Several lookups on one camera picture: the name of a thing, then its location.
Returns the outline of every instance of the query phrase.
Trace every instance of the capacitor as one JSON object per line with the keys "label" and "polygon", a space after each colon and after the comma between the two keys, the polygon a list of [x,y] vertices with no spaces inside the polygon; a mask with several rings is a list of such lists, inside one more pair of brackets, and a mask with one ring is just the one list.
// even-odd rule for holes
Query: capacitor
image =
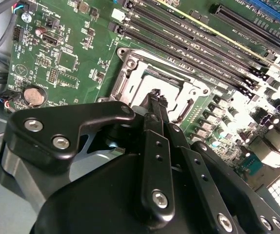
{"label": "capacitor", "polygon": [[46,33],[48,30],[44,27],[39,27],[35,29],[35,34],[37,37],[40,37],[42,34]]}
{"label": "capacitor", "polygon": [[231,114],[235,119],[237,119],[237,118],[239,118],[239,117],[241,116],[241,114],[240,114],[237,110],[232,110],[232,111],[230,112],[230,114]]}
{"label": "capacitor", "polygon": [[218,128],[216,130],[216,132],[218,133],[218,135],[220,137],[223,137],[223,138],[225,138],[227,136],[227,134],[228,134],[223,128]]}
{"label": "capacitor", "polygon": [[239,136],[241,137],[241,139],[242,139],[245,143],[250,142],[250,138],[248,138],[247,135],[246,135],[245,133],[240,133]]}
{"label": "capacitor", "polygon": [[265,94],[268,95],[272,100],[276,100],[280,97],[280,93],[278,93],[272,89],[267,89],[265,91]]}
{"label": "capacitor", "polygon": [[234,127],[234,124],[235,124],[235,123],[234,123],[231,119],[229,119],[229,118],[224,119],[223,122],[227,125],[228,128],[233,128],[233,127]]}
{"label": "capacitor", "polygon": [[244,146],[240,146],[240,149],[245,157],[249,157],[251,155],[251,152],[248,149],[246,149]]}
{"label": "capacitor", "polygon": [[273,124],[277,124],[280,122],[280,119],[275,117],[275,116],[271,116],[270,117],[270,121],[273,123]]}
{"label": "capacitor", "polygon": [[266,126],[269,130],[273,129],[274,127],[274,125],[270,121],[265,122],[264,126]]}
{"label": "capacitor", "polygon": [[220,142],[215,138],[215,137],[212,137],[209,139],[209,143],[213,146],[213,147],[217,147],[220,145]]}
{"label": "capacitor", "polygon": [[280,82],[274,81],[274,82],[271,84],[271,86],[274,87],[275,89],[277,89],[277,90],[280,92]]}

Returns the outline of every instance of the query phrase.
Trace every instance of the electrolytic capacitor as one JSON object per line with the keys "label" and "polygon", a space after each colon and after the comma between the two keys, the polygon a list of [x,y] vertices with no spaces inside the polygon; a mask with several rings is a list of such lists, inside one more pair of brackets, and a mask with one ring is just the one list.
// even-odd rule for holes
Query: electrolytic capacitor
{"label": "electrolytic capacitor", "polygon": [[245,157],[249,157],[251,155],[251,152],[248,149],[246,149],[244,146],[240,146],[240,149]]}
{"label": "electrolytic capacitor", "polygon": [[233,116],[233,118],[237,119],[241,116],[241,114],[237,110],[232,110],[230,114]]}
{"label": "electrolytic capacitor", "polygon": [[242,139],[245,143],[250,142],[250,138],[248,138],[247,135],[246,135],[245,133],[240,133],[239,136],[241,137],[241,139]]}

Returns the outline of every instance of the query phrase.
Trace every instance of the mounting hole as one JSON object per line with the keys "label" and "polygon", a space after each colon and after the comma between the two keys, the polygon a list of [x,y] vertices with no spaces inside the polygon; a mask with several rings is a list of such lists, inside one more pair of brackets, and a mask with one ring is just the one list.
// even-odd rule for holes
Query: mounting hole
{"label": "mounting hole", "polygon": [[208,181],[208,178],[206,177],[206,175],[201,175],[202,179],[205,180],[206,182]]}
{"label": "mounting hole", "polygon": [[194,161],[197,165],[200,165],[200,161],[198,161],[197,159],[194,159]]}
{"label": "mounting hole", "polygon": [[156,142],[156,145],[159,146],[159,147],[163,146],[159,141]]}
{"label": "mounting hole", "polygon": [[156,155],[155,157],[159,162],[163,162],[163,158],[160,155]]}

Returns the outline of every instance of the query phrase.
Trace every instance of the mounting screw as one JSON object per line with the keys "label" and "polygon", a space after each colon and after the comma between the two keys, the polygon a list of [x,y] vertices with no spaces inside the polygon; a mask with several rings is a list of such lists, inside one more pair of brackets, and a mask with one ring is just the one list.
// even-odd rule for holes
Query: mounting screw
{"label": "mounting screw", "polygon": [[261,223],[266,227],[266,229],[268,229],[269,231],[272,230],[271,224],[268,222],[267,219],[265,219],[264,217],[260,217]]}
{"label": "mounting screw", "polygon": [[272,221],[275,223],[275,225],[280,229],[280,222],[276,218],[272,218]]}
{"label": "mounting screw", "polygon": [[39,132],[43,129],[43,124],[38,120],[30,119],[24,123],[25,128],[31,132]]}
{"label": "mounting screw", "polygon": [[32,21],[32,16],[26,12],[24,12],[21,15],[21,19],[25,22],[25,23],[30,23]]}
{"label": "mounting screw", "polygon": [[132,59],[127,61],[127,67],[129,69],[135,69],[137,66],[137,63],[135,61],[133,61]]}
{"label": "mounting screw", "polygon": [[165,194],[159,192],[159,191],[154,191],[153,194],[152,194],[152,197],[153,197],[153,201],[154,203],[162,208],[162,209],[165,209],[168,205],[168,200],[167,200],[167,197],[165,196]]}
{"label": "mounting screw", "polygon": [[121,106],[122,111],[124,111],[127,114],[130,114],[130,110],[127,106]]}
{"label": "mounting screw", "polygon": [[174,129],[176,132],[180,132],[180,128],[179,128],[177,125],[175,125],[175,124],[173,124],[173,129]]}
{"label": "mounting screw", "polygon": [[62,136],[54,138],[52,143],[55,147],[57,147],[60,150],[65,150],[70,146],[70,142],[68,141],[68,139]]}
{"label": "mounting screw", "polygon": [[207,150],[207,146],[204,143],[199,143],[199,146],[202,148],[202,150]]}
{"label": "mounting screw", "polygon": [[223,214],[219,214],[218,222],[228,233],[232,232],[232,224],[226,216],[224,216]]}

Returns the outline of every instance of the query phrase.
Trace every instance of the black ram slot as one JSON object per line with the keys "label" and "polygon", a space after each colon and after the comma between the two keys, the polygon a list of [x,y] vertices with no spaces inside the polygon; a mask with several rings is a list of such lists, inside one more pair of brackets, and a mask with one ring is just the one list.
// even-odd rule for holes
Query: black ram slot
{"label": "black ram slot", "polygon": [[268,46],[269,49],[272,49],[280,54],[280,39],[274,35],[271,35],[223,5],[218,6],[215,15],[224,22],[239,29],[247,36],[254,38],[255,40]]}
{"label": "black ram slot", "polygon": [[242,60],[240,60],[240,59],[222,51],[218,46],[214,46],[214,45],[210,46],[210,45],[206,44],[205,42],[202,42],[200,39],[192,40],[191,37],[194,36],[193,34],[191,34],[190,32],[189,33],[184,33],[184,32],[181,33],[182,30],[178,30],[178,27],[175,27],[176,24],[172,23],[171,21],[167,22],[168,25],[171,26],[171,27],[168,27],[168,26],[166,26],[164,21],[161,22],[162,18],[159,17],[158,15],[156,15],[154,13],[151,13],[151,15],[144,14],[142,7],[136,7],[135,12],[139,16],[141,16],[141,17],[143,17],[147,20],[150,20],[151,22],[163,27],[168,32],[171,32],[172,34],[174,34],[176,36],[180,36],[182,39],[185,39],[187,42],[197,44],[199,47],[207,50],[209,53],[223,58],[225,61],[229,62],[230,64],[236,63],[239,68],[241,68],[243,70],[246,70],[247,72],[251,68],[251,66],[247,65]]}
{"label": "black ram slot", "polygon": [[[258,63],[256,63],[252,57],[246,53],[244,53],[243,51],[241,51],[240,49],[238,48],[235,48],[233,46],[231,46],[230,44],[228,44],[227,42],[223,41],[222,39],[220,39],[219,37],[216,37],[214,35],[211,35],[211,34],[208,34],[206,33],[205,31],[201,30],[200,28],[198,28],[197,26],[193,25],[191,22],[188,22],[186,20],[183,20],[183,19],[180,19],[179,17],[173,15],[172,13],[168,12],[167,10],[165,10],[164,8],[161,8],[159,5],[156,4],[155,1],[152,1],[152,0],[141,0],[142,2],[144,2],[145,4],[151,6],[152,8],[154,8],[155,10],[167,15],[170,19],[180,23],[181,25],[184,25],[185,27],[189,27],[191,28],[192,30],[198,32],[199,34],[211,39],[212,41],[216,42],[217,44],[221,44],[222,46],[228,48],[230,51],[232,51],[233,53],[239,55],[240,57],[242,58],[245,58],[247,60],[249,60],[252,64],[255,64],[256,65],[259,65]],[[151,15],[152,13],[149,12],[146,8],[144,8],[146,13]],[[189,32],[188,30],[186,30],[184,27],[180,27],[178,28],[178,25],[176,25],[176,29],[179,30],[179,31],[187,31]]]}
{"label": "black ram slot", "polygon": [[130,24],[133,24],[132,26],[134,26],[135,28],[144,29],[147,32],[154,34],[155,36],[160,37],[162,40],[164,40],[168,43],[171,43],[172,44],[171,46],[173,46],[173,47],[178,46],[177,50],[181,50],[185,54],[187,54],[191,57],[194,57],[194,59],[202,61],[204,64],[208,65],[208,68],[225,73],[231,79],[236,79],[241,82],[245,82],[249,87],[254,88],[252,86],[254,81],[251,80],[250,78],[245,77],[243,74],[241,74],[240,72],[238,72],[236,70],[225,67],[225,64],[223,64],[221,61],[220,62],[215,61],[211,56],[209,56],[205,53],[202,53],[199,50],[197,50],[191,46],[188,46],[187,44],[180,41],[179,39],[171,38],[169,35],[165,34],[164,32],[159,31],[150,25],[144,24],[143,22],[141,22],[137,19],[132,19]]}

